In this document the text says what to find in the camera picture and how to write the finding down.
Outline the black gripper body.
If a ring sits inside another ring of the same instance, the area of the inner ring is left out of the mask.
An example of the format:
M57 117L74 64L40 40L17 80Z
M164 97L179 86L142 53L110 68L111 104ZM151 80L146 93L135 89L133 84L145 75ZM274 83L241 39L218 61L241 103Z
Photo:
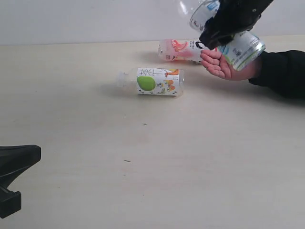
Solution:
M273 0L221 0L214 17L219 31L251 30Z

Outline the black sleeved forearm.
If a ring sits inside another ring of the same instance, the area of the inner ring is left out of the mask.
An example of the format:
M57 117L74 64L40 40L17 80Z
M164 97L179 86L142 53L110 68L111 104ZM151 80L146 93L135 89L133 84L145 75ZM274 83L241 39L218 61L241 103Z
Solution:
M261 70L249 83L267 87L275 93L294 99L305 98L305 53L290 50L263 52Z

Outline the person's open hand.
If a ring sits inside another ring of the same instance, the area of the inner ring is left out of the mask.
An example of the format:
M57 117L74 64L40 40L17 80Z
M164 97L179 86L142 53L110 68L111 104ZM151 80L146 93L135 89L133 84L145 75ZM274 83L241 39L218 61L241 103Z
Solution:
M260 57L250 62L240 71L235 70L220 52L201 50L200 57L202 58L202 66L210 74L229 81L243 81L255 78L262 68Z

